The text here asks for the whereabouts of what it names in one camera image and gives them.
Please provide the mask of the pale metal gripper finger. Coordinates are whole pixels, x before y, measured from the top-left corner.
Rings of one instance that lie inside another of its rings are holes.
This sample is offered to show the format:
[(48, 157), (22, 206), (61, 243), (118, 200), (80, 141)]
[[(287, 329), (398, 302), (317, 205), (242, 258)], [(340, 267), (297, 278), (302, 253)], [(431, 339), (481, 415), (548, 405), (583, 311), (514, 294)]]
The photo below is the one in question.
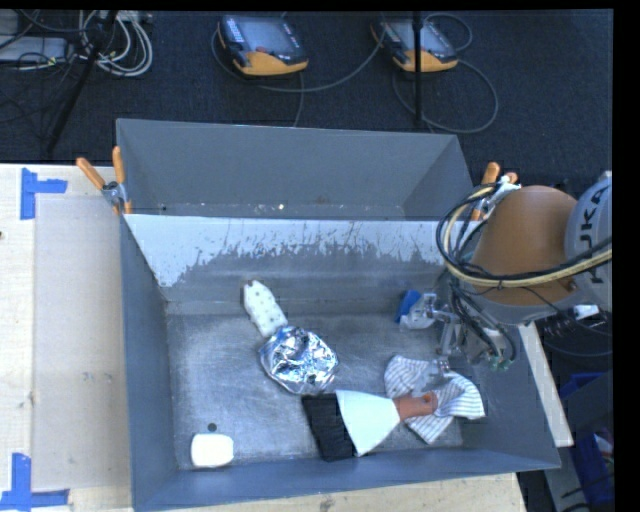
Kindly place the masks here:
[(398, 324), (410, 330), (429, 328), (436, 321), (436, 301), (434, 293), (406, 293), (398, 308)]
[(419, 372), (415, 384), (415, 395), (424, 396), (448, 383), (450, 365), (447, 359), (433, 359)]

